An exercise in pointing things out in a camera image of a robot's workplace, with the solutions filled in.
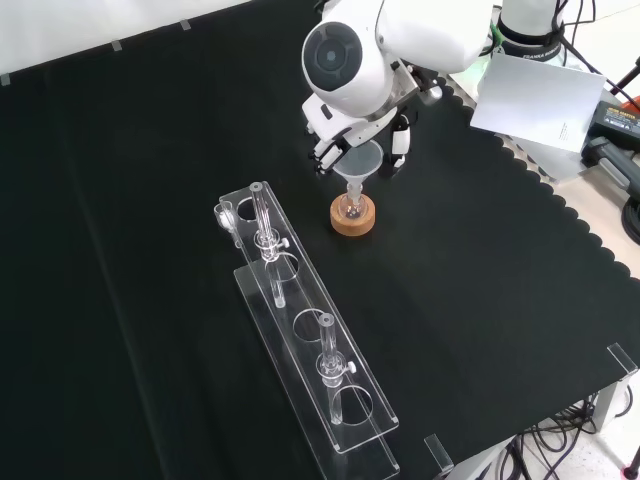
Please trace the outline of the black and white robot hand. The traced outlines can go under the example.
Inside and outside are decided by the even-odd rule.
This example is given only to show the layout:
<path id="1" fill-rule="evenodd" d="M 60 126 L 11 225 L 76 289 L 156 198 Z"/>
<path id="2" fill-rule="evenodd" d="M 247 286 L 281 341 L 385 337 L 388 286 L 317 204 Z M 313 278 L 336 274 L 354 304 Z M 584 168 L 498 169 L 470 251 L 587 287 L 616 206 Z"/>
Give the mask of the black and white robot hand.
<path id="1" fill-rule="evenodd" d="M 350 117 L 324 103 L 316 94 L 303 104 L 307 120 L 306 133 L 313 135 L 316 144 L 310 153 L 315 171 L 321 175 L 331 172 L 335 165 L 352 149 L 364 145 L 380 132 L 391 127 L 391 152 L 384 162 L 391 175 L 404 167 L 411 145 L 411 120 L 406 115 L 406 104 L 417 95 L 406 95 L 377 120 Z"/>

